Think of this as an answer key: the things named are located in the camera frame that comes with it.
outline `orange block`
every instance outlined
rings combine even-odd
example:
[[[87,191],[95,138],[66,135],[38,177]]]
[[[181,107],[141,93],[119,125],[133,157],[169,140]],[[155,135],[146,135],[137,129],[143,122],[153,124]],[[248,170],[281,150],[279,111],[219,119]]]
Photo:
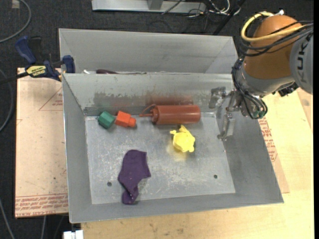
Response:
[[[115,120],[115,124],[123,127],[135,127],[136,119],[132,118],[130,114],[119,111]]]

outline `yellow plush toy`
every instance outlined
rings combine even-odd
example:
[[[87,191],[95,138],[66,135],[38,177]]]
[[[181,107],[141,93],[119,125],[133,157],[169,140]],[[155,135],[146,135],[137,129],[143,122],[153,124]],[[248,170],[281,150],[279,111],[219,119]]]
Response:
[[[195,137],[192,136],[183,125],[180,126],[178,133],[176,130],[172,130],[170,133],[174,135],[173,145],[176,149],[180,150],[181,152],[193,152],[195,150]]]

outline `gray bin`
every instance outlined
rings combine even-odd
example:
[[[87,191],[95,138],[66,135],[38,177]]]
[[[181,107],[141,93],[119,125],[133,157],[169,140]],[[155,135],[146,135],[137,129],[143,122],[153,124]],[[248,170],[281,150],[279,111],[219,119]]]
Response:
[[[167,49],[160,47],[165,40]],[[61,29],[60,45],[61,56],[72,55],[77,66],[62,80],[70,222],[283,202],[256,120],[233,113],[234,135],[217,138],[228,100],[216,110],[209,102],[211,89],[233,87],[229,72],[237,57],[231,38]],[[82,73],[101,68],[146,74]],[[138,116],[158,98],[200,106],[200,122],[186,125],[196,138],[195,152],[173,148],[169,131],[177,125],[153,125]],[[106,130],[98,124],[101,112],[118,110],[132,114],[137,127]],[[152,176],[140,182],[137,203],[128,206],[117,177],[130,149],[148,153]]]

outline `purple sock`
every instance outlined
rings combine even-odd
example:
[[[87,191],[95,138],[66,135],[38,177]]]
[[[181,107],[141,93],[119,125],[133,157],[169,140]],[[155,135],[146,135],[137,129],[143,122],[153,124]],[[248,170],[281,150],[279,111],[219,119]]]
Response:
[[[146,152],[129,150],[124,158],[118,180],[124,186],[125,192],[122,195],[123,204],[133,204],[139,195],[138,184],[142,179],[151,176]]]

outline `bin floor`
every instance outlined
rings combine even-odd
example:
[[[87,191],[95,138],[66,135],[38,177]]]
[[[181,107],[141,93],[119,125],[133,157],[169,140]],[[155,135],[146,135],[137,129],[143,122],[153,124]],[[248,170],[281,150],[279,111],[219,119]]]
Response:
[[[153,125],[133,116],[136,128],[113,125],[106,130],[97,117],[85,118],[92,204],[117,203],[124,191],[117,177],[125,153],[147,152],[151,177],[139,183],[137,201],[235,193],[214,113],[202,113],[199,123],[185,125],[196,138],[195,151],[174,149],[169,131],[177,125]]]

